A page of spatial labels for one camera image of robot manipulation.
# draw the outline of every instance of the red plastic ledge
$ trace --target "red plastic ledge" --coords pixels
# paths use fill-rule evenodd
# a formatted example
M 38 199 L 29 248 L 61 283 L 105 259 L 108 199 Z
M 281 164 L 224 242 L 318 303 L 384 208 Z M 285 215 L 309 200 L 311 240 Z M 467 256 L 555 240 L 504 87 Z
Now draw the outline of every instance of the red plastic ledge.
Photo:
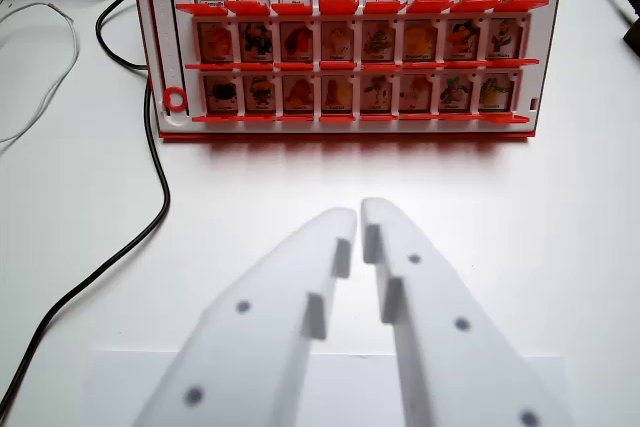
M 207 4 L 176 4 L 176 9 L 188 12 L 193 15 L 227 15 L 229 10 L 222 6 L 216 5 L 215 7 Z
M 364 4 L 365 14 L 397 14 L 406 4 L 399 0 L 370 0 Z
M 228 0 L 227 8 L 236 15 L 271 14 L 269 6 L 259 3 L 257 0 Z
M 549 5 L 548 0 L 502 0 L 493 7 L 494 12 L 528 12 Z
M 271 8 L 280 15 L 311 15 L 313 7 L 303 4 L 272 4 Z
M 320 12 L 329 15 L 355 14 L 360 5 L 359 0 L 319 0 Z
M 407 7 L 407 14 L 437 14 L 452 5 L 451 0 L 414 0 Z

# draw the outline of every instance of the white table surface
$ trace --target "white table surface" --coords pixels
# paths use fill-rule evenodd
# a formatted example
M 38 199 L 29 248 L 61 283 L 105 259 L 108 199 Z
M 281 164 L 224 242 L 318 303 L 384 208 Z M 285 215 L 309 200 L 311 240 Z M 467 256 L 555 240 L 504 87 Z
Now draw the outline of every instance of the white table surface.
M 0 14 L 31 1 L 5 0 Z M 82 50 L 46 115 L 0 154 L 2 393 L 46 310 L 162 201 L 144 77 L 94 36 L 111 1 L 47 1 L 75 19 Z M 126 5 L 105 37 L 142 62 Z M 178 349 L 205 306 L 300 224 L 382 196 L 410 213 L 522 354 L 566 357 L 583 427 L 637 426 L 640 59 L 626 30 L 607 0 L 560 0 L 538 133 L 525 142 L 159 142 L 167 220 L 64 310 L 7 425 L 80 426 L 92 349 Z M 70 55 L 66 25 L 45 8 L 0 26 L 0 132 L 28 118 Z M 373 269 L 355 256 L 316 350 L 392 352 L 376 295 Z

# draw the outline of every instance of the red slot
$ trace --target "red slot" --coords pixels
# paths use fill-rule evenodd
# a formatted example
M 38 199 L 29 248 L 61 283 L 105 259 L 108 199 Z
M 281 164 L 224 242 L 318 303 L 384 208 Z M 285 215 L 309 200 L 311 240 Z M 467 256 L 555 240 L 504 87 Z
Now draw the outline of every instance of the red slot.
M 365 14 L 397 14 L 407 4 L 399 0 L 376 0 L 364 4 Z
M 499 3 L 500 0 L 461 0 L 451 6 L 451 12 L 484 12 Z
M 359 0 L 319 0 L 320 12 L 329 15 L 355 14 L 360 5 Z
M 176 4 L 176 9 L 193 15 L 227 15 L 229 13 L 229 10 L 222 5 L 212 7 L 207 4 Z
M 407 7 L 407 14 L 437 14 L 453 5 L 451 0 L 414 0 Z
M 194 122 L 235 122 L 240 117 L 237 115 L 205 115 L 202 117 L 194 117 Z
M 271 13 L 268 5 L 261 4 L 257 0 L 228 0 L 227 8 L 236 15 L 269 15 Z
M 391 114 L 362 114 L 360 120 L 397 120 L 397 115 Z
M 400 70 L 402 66 L 393 62 L 380 64 L 362 64 L 362 70 Z
M 187 64 L 184 67 L 193 70 L 233 70 L 234 64 Z
M 313 70 L 309 62 L 276 62 L 274 65 L 280 70 Z
M 436 69 L 444 67 L 444 62 L 405 62 L 403 69 Z
M 496 59 L 488 60 L 487 62 L 489 62 L 487 67 L 500 69 L 513 69 L 523 65 L 535 65 L 540 63 L 538 59 Z
M 502 0 L 493 7 L 494 12 L 528 12 L 549 5 L 548 0 Z
M 313 114 L 292 114 L 281 115 L 278 120 L 282 122 L 311 122 L 313 118 Z
M 313 6 L 303 4 L 272 4 L 271 8 L 280 15 L 311 15 Z
M 452 62 L 444 62 L 442 66 L 445 69 L 475 69 L 482 65 L 489 65 L 488 60 L 455 60 Z
M 322 60 L 320 68 L 322 70 L 353 70 L 358 66 L 355 62 L 347 62 L 340 60 Z
M 244 71 L 273 70 L 273 64 L 263 62 L 234 62 L 233 67 Z
M 433 114 L 400 114 L 400 120 L 433 120 L 437 119 Z
M 328 114 L 320 116 L 320 122 L 353 122 L 355 120 L 353 115 Z

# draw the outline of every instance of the white plastic frame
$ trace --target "white plastic frame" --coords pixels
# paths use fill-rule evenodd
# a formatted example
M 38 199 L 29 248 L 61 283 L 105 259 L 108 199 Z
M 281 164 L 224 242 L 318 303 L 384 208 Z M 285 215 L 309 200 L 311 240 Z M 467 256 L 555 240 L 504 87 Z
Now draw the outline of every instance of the white plastic frame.
M 338 21 L 338 20 L 356 20 L 354 28 L 354 62 L 360 61 L 361 54 L 361 21 L 373 20 L 373 19 L 389 19 L 391 22 L 397 20 L 396 24 L 393 24 L 397 28 L 397 32 L 403 32 L 404 21 L 410 19 L 432 19 L 434 25 L 435 20 L 440 19 L 439 33 L 442 34 L 444 27 L 446 26 L 446 20 L 453 18 L 473 18 L 483 22 L 481 25 L 480 44 L 478 46 L 478 60 L 484 60 L 486 52 L 486 37 L 488 29 L 488 19 L 496 17 L 516 17 L 525 19 L 524 31 L 521 39 L 520 57 L 521 58 L 535 58 L 540 60 L 538 65 L 529 65 L 518 69 L 500 69 L 500 72 L 516 72 L 518 73 L 518 89 L 512 96 L 511 106 L 514 114 L 523 116 L 529 119 L 527 123 L 518 124 L 502 124 L 492 123 L 486 120 L 392 120 L 392 121 L 364 121 L 359 118 L 359 92 L 360 86 L 358 80 L 362 72 L 359 70 L 360 66 L 355 71 L 321 71 L 319 68 L 319 60 L 321 55 L 321 25 L 320 25 L 320 12 L 318 7 L 318 0 L 313 0 L 313 14 L 311 17 L 296 17 L 296 16 L 278 16 L 275 12 L 271 12 L 270 17 L 239 17 L 235 16 L 233 12 L 229 12 L 228 17 L 196 17 L 191 14 L 176 11 L 174 5 L 180 3 L 193 3 L 194 0 L 138 0 L 141 24 L 144 33 L 145 47 L 147 52 L 147 58 L 150 66 L 151 77 L 153 82 L 153 94 L 156 103 L 156 110 L 158 113 L 158 122 L 160 131 L 166 136 L 172 134 L 211 134 L 211 133 L 493 133 L 493 134 L 527 134 L 530 135 L 535 131 L 535 125 L 538 118 L 539 100 L 542 94 L 542 87 L 544 82 L 544 75 L 546 71 L 546 64 L 548 61 L 548 54 L 551 44 L 551 36 L 553 30 L 553 23 L 555 19 L 555 11 L 557 0 L 549 0 L 550 4 L 534 9 L 528 13 L 509 13 L 509 12 L 496 12 L 491 11 L 484 13 L 449 13 L 445 11 L 442 14 L 406 14 L 404 9 L 399 14 L 395 15 L 363 15 L 364 1 L 360 1 L 358 11 L 353 16 L 323 16 L 322 19 L 326 21 Z M 279 0 L 270 0 L 270 2 L 278 3 Z M 178 35 L 170 35 L 168 28 L 170 22 L 175 21 L 175 27 L 177 28 Z M 313 73 L 314 76 L 319 77 L 321 75 L 354 75 L 354 98 L 353 98 L 353 110 L 355 115 L 355 121 L 343 122 L 343 123 L 328 123 L 320 121 L 319 105 L 316 100 L 316 115 L 311 122 L 195 122 L 193 118 L 200 117 L 205 114 L 206 100 L 203 98 L 203 90 L 200 86 L 202 72 L 194 69 L 184 69 L 183 66 L 187 64 L 198 64 L 198 45 L 197 37 L 194 37 L 195 23 L 197 22 L 231 22 L 232 39 L 234 42 L 233 56 L 234 62 L 241 62 L 239 57 L 239 43 L 237 40 L 237 22 L 250 22 L 250 21 L 272 21 L 271 26 L 273 30 L 273 61 L 274 63 L 280 62 L 280 33 L 279 25 L 280 21 L 314 21 L 314 25 L 311 26 L 313 31 L 314 40 L 314 71 L 294 72 L 287 71 L 284 75 L 307 75 Z M 156 34 L 156 25 L 160 25 L 160 36 Z M 529 26 L 535 26 L 535 29 L 530 29 Z M 402 35 L 396 35 L 395 41 L 395 62 L 402 62 L 402 48 L 403 48 Z M 442 60 L 442 53 L 444 49 L 444 35 L 439 35 L 438 45 L 436 49 L 436 61 Z M 461 72 L 464 73 L 477 73 L 482 74 L 484 68 L 478 69 L 464 69 Z M 398 77 L 402 73 L 418 74 L 427 73 L 439 74 L 441 72 L 455 72 L 453 69 L 437 69 L 436 71 L 389 71 L 378 72 L 379 74 L 394 75 Z M 233 72 L 238 78 L 243 75 L 255 75 L 251 72 Z M 265 75 L 274 75 L 279 77 L 283 75 L 283 72 L 279 71 L 277 67 L 274 67 L 273 72 L 267 72 Z M 315 92 L 314 98 L 321 99 L 322 92 L 320 92 L 319 79 L 314 82 Z M 169 110 L 164 104 L 164 87 L 177 86 L 184 89 L 188 98 L 188 108 L 182 111 Z M 396 79 L 394 87 L 399 86 L 399 79 Z M 433 97 L 438 94 L 436 86 L 434 85 Z M 397 112 L 398 109 L 398 96 L 394 95 L 392 98 L 392 112 Z M 474 108 L 477 109 L 477 99 L 475 99 L 476 105 L 474 106 L 474 99 L 472 98 L 471 111 L 474 112 Z M 242 104 L 240 95 L 238 95 L 238 103 Z

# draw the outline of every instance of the screw hole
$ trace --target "screw hole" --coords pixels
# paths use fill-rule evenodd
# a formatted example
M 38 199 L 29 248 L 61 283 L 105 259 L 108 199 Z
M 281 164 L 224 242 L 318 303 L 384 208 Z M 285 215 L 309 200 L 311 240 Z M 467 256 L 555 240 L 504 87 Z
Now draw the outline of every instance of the screw hole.
M 523 412 L 520 415 L 520 420 L 527 427 L 537 427 L 538 425 L 540 425 L 540 422 L 538 421 L 538 416 L 529 410 Z
M 471 324 L 464 317 L 458 317 L 456 319 L 455 325 L 456 325 L 456 328 L 458 330 L 462 330 L 463 332 L 466 332 L 467 330 L 469 330 L 471 328 Z
M 194 405 L 199 404 L 204 397 L 204 392 L 200 387 L 190 387 L 189 390 L 184 394 L 184 402 L 189 407 L 193 407 Z
M 247 302 L 246 300 L 241 300 L 240 302 L 238 302 L 238 305 L 236 305 L 236 310 L 238 312 L 240 312 L 241 314 L 244 314 L 250 308 L 251 308 L 251 304 L 249 302 Z

